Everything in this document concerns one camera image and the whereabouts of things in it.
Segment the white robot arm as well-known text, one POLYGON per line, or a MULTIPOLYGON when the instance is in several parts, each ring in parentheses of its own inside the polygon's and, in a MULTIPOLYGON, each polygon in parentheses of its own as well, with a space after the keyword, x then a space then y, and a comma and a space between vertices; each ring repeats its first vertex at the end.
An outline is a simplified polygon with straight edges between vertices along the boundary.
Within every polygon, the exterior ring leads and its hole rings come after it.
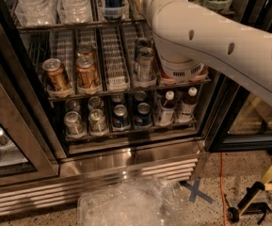
POLYGON ((141 0, 164 72, 188 80, 203 63, 272 106, 272 34, 189 0, 141 0))

